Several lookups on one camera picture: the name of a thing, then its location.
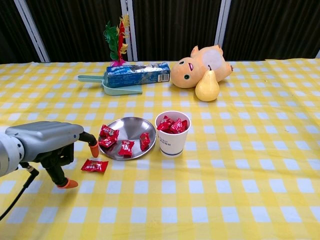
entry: blue stripe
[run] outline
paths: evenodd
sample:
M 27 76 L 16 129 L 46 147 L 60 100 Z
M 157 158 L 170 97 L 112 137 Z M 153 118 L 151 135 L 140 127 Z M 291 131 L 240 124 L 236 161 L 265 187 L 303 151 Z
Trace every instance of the blue stripe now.
M 182 151 L 183 151 L 183 149 L 180 151 L 180 152 L 178 152 L 178 153 L 175 153 L 175 154 L 170 154 L 170 153 L 166 153 L 165 151 L 163 151 L 161 148 L 160 148 L 160 150 L 161 150 L 161 152 L 163 152 L 164 154 L 167 154 L 167 155 L 169 155 L 169 156 L 175 156 L 175 155 L 178 155 L 178 154 L 180 154 Z

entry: black cable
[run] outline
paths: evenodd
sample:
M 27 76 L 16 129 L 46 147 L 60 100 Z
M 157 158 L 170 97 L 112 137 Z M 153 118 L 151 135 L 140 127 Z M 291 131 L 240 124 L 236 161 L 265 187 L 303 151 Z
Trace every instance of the black cable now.
M 39 172 L 37 169 L 30 166 L 27 162 L 21 162 L 20 164 L 23 168 L 26 168 L 27 171 L 31 174 L 28 179 L 25 181 L 25 184 L 23 184 L 23 187 L 19 194 L 15 197 L 13 202 L 10 204 L 10 206 L 5 210 L 5 212 L 0 216 L 0 221 L 9 213 L 9 211 L 14 207 L 14 205 L 17 203 L 21 195 L 24 193 L 24 191 L 29 187 L 29 185 L 32 183 L 32 181 L 36 178 L 36 176 L 39 175 Z

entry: dustpan handle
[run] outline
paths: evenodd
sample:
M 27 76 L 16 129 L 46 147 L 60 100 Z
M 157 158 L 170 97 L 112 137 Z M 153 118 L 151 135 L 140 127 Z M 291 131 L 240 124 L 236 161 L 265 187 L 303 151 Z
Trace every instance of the dustpan handle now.
M 78 80 L 80 82 L 86 83 L 99 83 L 101 84 L 105 78 L 103 76 L 89 76 L 89 75 L 79 75 Z

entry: table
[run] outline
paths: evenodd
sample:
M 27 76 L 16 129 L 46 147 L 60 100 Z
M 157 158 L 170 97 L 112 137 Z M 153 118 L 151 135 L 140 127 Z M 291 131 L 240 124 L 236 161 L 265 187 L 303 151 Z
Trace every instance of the table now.
M 108 96 L 77 81 L 102 75 L 105 62 L 0 65 L 2 132 L 48 120 L 97 136 L 115 119 L 154 123 L 167 110 L 192 121 L 182 156 L 163 157 L 158 143 L 138 160 L 101 155 L 109 161 L 104 174 L 80 170 L 90 150 L 77 142 L 64 167 L 79 182 L 74 189 L 56 188 L 32 164 L 40 175 L 0 223 L 1 240 L 320 239 L 320 60 L 231 64 L 209 103 L 168 82 Z M 28 175 L 20 169 L 0 178 L 1 213 Z

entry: black curtain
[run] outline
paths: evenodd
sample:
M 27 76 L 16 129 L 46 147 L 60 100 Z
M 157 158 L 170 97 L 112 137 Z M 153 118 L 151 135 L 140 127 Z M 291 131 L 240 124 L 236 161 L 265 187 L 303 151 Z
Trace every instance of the black curtain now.
M 221 0 L 133 0 L 139 61 L 180 60 L 214 45 Z
M 229 61 L 314 58 L 320 0 L 232 0 L 222 49 Z
M 103 32 L 119 25 L 120 0 L 26 0 L 51 62 L 110 61 Z
M 13 0 L 0 0 L 0 64 L 39 62 Z

